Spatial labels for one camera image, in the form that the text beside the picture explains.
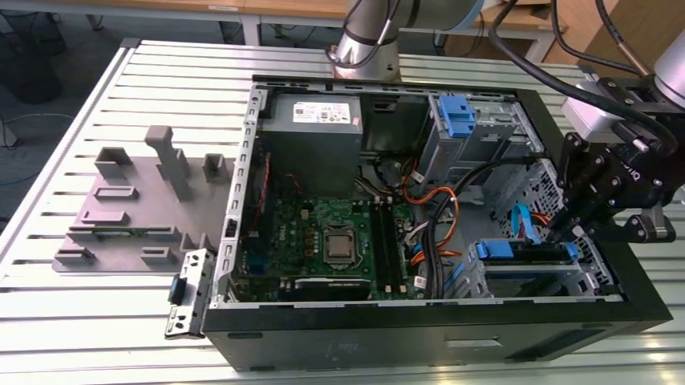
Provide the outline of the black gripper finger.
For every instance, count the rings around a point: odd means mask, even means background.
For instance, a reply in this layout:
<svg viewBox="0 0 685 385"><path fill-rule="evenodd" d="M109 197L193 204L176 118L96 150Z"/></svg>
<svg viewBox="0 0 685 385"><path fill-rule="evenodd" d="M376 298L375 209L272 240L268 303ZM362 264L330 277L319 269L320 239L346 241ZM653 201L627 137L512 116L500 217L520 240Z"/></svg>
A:
<svg viewBox="0 0 685 385"><path fill-rule="evenodd" d="M642 209L625 221L623 225L598 224L571 228L575 237L593 237L599 241L627 243L674 242L674 228L662 208Z"/></svg>
<svg viewBox="0 0 685 385"><path fill-rule="evenodd" d="M567 241L571 238L571 227L575 225L579 197L577 178L582 172L589 143L579 134L570 132L563 136L563 146L558 162L557 186L562 189L562 208L554 214L549 222L549 241Z"/></svg>

